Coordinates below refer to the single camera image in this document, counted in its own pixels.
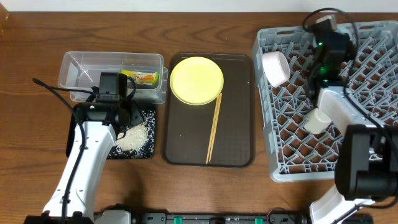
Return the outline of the white rice pile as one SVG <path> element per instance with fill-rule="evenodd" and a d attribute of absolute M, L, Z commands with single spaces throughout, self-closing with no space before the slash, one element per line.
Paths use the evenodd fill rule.
<path fill-rule="evenodd" d="M 119 133 L 107 159 L 149 159 L 155 149 L 156 110 L 143 110 L 144 122 Z"/>

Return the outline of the green snack wrapper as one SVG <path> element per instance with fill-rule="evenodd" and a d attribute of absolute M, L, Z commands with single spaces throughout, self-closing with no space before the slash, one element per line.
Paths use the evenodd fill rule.
<path fill-rule="evenodd" d="M 120 70 L 120 73 L 131 77 L 139 85 L 155 85 L 159 79 L 159 72 L 138 72 L 132 70 Z"/>

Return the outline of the white green cup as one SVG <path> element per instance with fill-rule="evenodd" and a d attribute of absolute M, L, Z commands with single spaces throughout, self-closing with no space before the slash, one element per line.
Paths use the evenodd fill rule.
<path fill-rule="evenodd" d="M 305 117 L 308 119 L 308 122 L 304 128 L 312 134 L 320 134 L 331 123 L 331 119 L 318 108 L 311 110 Z"/>

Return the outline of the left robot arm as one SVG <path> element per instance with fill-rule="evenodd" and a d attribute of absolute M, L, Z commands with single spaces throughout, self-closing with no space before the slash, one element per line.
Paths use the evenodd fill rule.
<path fill-rule="evenodd" d="M 25 223 L 132 223 L 132 212 L 116 204 L 95 215 L 95 198 L 109 152 L 119 133 L 144 122 L 134 101 L 134 79 L 122 73 L 103 72 L 99 86 L 88 91 L 86 101 L 62 103 L 72 117 L 67 142 L 68 160 L 51 199 L 39 216 Z"/>

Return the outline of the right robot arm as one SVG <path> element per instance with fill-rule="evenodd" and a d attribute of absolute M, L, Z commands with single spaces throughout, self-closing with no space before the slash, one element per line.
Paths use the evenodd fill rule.
<path fill-rule="evenodd" d="M 335 184 L 310 205 L 310 219 L 341 223 L 360 208 L 379 208 L 378 201 L 397 196 L 397 129 L 382 126 L 362 110 L 349 95 L 348 80 L 339 76 L 341 62 L 355 60 L 358 40 L 338 32 L 331 21 L 305 30 L 316 42 L 306 94 L 343 135 Z"/>

